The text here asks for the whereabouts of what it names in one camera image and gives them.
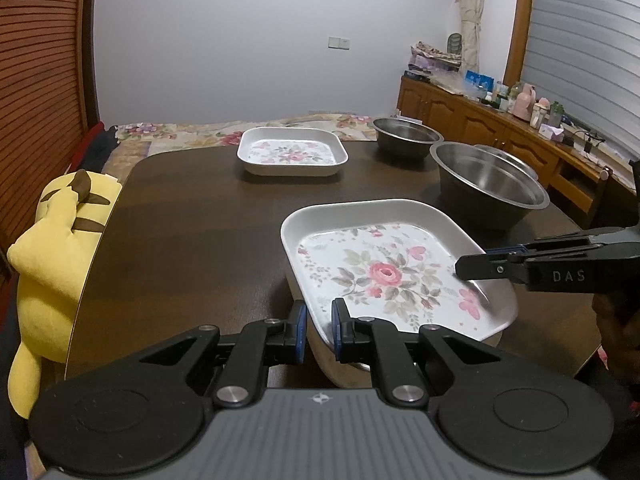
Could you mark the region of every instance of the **brown louvered door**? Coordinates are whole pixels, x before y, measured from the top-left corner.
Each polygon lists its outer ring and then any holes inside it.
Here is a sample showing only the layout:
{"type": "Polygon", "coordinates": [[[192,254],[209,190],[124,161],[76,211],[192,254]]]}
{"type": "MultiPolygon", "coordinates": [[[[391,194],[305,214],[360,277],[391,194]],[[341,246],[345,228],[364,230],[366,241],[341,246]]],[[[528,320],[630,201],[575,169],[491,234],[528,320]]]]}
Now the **brown louvered door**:
{"type": "Polygon", "coordinates": [[[8,243],[33,224],[42,188],[64,173],[86,131],[81,23],[82,0],[0,0],[0,238],[8,243]]]}

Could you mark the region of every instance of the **white tray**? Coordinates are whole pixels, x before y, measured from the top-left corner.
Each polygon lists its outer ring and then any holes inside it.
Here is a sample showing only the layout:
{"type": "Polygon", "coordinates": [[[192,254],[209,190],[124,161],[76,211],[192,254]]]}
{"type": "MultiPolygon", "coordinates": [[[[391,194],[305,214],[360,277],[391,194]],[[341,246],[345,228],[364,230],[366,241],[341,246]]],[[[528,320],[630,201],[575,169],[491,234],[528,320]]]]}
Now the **white tray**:
{"type": "Polygon", "coordinates": [[[259,126],[242,135],[238,158],[247,171],[261,176],[329,176],[349,156],[331,132],[259,126]]]}
{"type": "Polygon", "coordinates": [[[352,317],[374,316],[398,330],[435,323],[476,340],[508,327],[518,313],[507,280],[463,282],[464,254],[484,252],[434,207],[413,200],[373,200],[299,209],[280,237],[315,329],[333,348],[331,302],[343,297],[352,317]]]}

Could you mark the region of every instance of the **gray blind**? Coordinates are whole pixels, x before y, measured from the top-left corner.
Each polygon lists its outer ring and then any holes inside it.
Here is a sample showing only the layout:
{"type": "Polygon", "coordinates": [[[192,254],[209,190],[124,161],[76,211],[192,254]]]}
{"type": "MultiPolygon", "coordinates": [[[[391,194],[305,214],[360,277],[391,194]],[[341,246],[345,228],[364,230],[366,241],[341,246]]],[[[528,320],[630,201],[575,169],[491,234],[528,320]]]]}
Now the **gray blind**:
{"type": "Polygon", "coordinates": [[[640,0],[533,0],[522,80],[640,155],[640,0]]]}

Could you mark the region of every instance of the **tray rim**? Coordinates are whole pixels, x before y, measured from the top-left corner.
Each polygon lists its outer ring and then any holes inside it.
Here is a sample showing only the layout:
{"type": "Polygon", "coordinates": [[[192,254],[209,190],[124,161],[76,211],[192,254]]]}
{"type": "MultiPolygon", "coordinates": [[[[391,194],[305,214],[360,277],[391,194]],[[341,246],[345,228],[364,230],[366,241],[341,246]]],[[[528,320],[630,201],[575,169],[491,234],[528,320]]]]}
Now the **tray rim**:
{"type": "Polygon", "coordinates": [[[321,128],[306,128],[306,127],[302,127],[302,126],[292,126],[292,127],[288,127],[288,126],[256,126],[254,128],[249,128],[247,131],[244,132],[244,134],[242,134],[242,137],[240,137],[240,144],[238,145],[238,151],[236,152],[236,155],[238,157],[238,159],[240,159],[242,161],[242,163],[244,164],[244,167],[247,171],[253,173],[253,171],[251,171],[250,168],[259,168],[260,170],[264,171],[265,169],[267,170],[274,170],[273,173],[269,173],[268,175],[271,176],[329,176],[331,174],[337,173],[340,170],[340,167],[343,166],[344,164],[347,163],[347,161],[349,160],[349,154],[347,153],[347,151],[344,149],[344,146],[342,145],[342,141],[340,140],[340,137],[338,137],[336,134],[334,134],[333,132],[330,132],[328,130],[322,130],[321,128]],[[273,130],[291,130],[291,131],[295,131],[295,132],[317,132],[318,134],[320,134],[320,136],[324,136],[327,137],[326,140],[322,140],[322,139],[273,139],[273,137],[269,137],[268,134],[266,134],[265,136],[261,136],[261,137],[257,137],[256,139],[251,139],[249,140],[249,136],[247,136],[247,133],[251,133],[252,135],[255,132],[268,132],[268,131],[273,131],[273,130]],[[317,141],[317,142],[322,142],[323,144],[326,144],[329,149],[331,149],[332,153],[334,154],[334,157],[336,159],[336,162],[333,164],[263,164],[261,162],[251,162],[250,160],[248,160],[248,158],[245,156],[244,151],[247,151],[249,148],[246,146],[249,143],[254,143],[254,142],[258,142],[259,140],[264,139],[271,139],[271,140],[300,140],[300,141],[305,141],[305,140],[309,140],[309,141],[317,141]],[[325,173],[324,171],[322,172],[322,174],[315,174],[318,171],[322,171],[322,170],[335,170],[332,171],[331,173],[325,173]]]}
{"type": "MultiPolygon", "coordinates": [[[[330,203],[330,204],[316,204],[316,205],[310,205],[310,206],[306,206],[306,207],[302,207],[300,209],[295,210],[293,213],[289,214],[284,221],[282,222],[282,225],[280,227],[280,241],[282,242],[283,248],[287,254],[287,259],[289,260],[289,267],[293,272],[293,277],[296,280],[296,283],[298,284],[298,288],[300,290],[300,293],[302,294],[303,299],[305,300],[305,303],[307,304],[307,311],[309,316],[311,316],[311,319],[313,321],[313,324],[316,328],[316,331],[319,333],[322,341],[331,349],[333,350],[334,348],[334,343],[332,340],[330,340],[327,336],[327,334],[325,333],[325,330],[322,329],[322,325],[319,323],[318,321],[318,317],[316,316],[316,312],[314,309],[311,309],[308,307],[309,304],[309,300],[308,298],[310,297],[306,291],[306,286],[303,286],[304,281],[302,281],[302,271],[299,269],[298,266],[298,262],[296,260],[296,251],[293,250],[293,248],[289,247],[289,244],[286,241],[285,235],[286,235],[286,231],[287,231],[287,227],[291,224],[292,221],[294,221],[296,219],[297,216],[299,216],[300,214],[302,214],[303,211],[309,211],[309,210],[319,210],[319,209],[323,209],[323,208],[343,208],[343,207],[349,207],[349,206],[354,206],[354,205],[362,205],[362,204],[370,204],[370,203],[381,203],[381,204],[387,204],[387,205],[391,205],[393,203],[411,203],[414,205],[418,205],[418,206],[422,206],[425,209],[431,210],[432,212],[434,212],[437,215],[441,215],[444,217],[444,219],[446,219],[447,221],[449,221],[459,232],[460,234],[462,234],[466,240],[468,240],[473,247],[478,250],[478,254],[485,254],[484,249],[482,247],[480,247],[475,240],[473,240],[473,238],[471,238],[471,236],[469,236],[469,234],[467,234],[458,224],[456,224],[446,213],[442,212],[440,209],[437,209],[436,207],[429,205],[429,204],[425,204],[424,202],[419,202],[417,200],[409,200],[406,198],[386,198],[386,199],[380,199],[380,200],[360,200],[360,201],[356,201],[356,202],[337,202],[337,203],[330,203]]],[[[416,227],[424,229],[424,226],[418,226],[416,225],[416,227]]],[[[509,296],[510,298],[507,298],[507,303],[511,304],[513,303],[513,308],[512,308],[512,313],[511,315],[499,326],[497,326],[496,328],[494,328],[494,330],[491,331],[491,333],[489,333],[487,336],[485,336],[484,339],[488,339],[492,336],[494,336],[495,334],[497,334],[498,332],[502,332],[503,330],[505,330],[508,326],[511,325],[511,323],[513,323],[513,321],[517,318],[518,316],[518,301],[517,301],[517,297],[516,297],[516,293],[515,290],[513,288],[513,285],[510,282],[505,282],[504,280],[485,280],[485,283],[489,283],[489,282],[501,282],[501,284],[504,284],[506,286],[506,289],[509,291],[509,296]]],[[[479,288],[480,290],[482,290],[482,293],[486,295],[485,291],[482,288],[482,285],[479,284],[478,282],[474,282],[474,284],[476,285],[477,288],[479,288]]]]}

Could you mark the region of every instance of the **gray ridged panel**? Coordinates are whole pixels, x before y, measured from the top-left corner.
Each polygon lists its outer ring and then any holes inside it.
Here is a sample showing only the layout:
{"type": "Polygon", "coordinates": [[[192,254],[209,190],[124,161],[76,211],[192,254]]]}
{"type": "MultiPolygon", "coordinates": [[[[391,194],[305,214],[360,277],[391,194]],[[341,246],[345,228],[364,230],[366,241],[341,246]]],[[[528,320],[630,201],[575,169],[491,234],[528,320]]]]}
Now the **gray ridged panel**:
{"type": "Polygon", "coordinates": [[[640,155],[640,0],[533,0],[522,80],[640,155]]]}
{"type": "MultiPolygon", "coordinates": [[[[267,390],[220,413],[189,452],[136,480],[523,480],[459,455],[427,416],[375,390],[267,390]],[[322,395],[322,403],[317,400],[322,395]]],[[[70,480],[50,471],[46,480],[70,480]]],[[[604,480],[581,470],[555,480],[604,480]]]]}

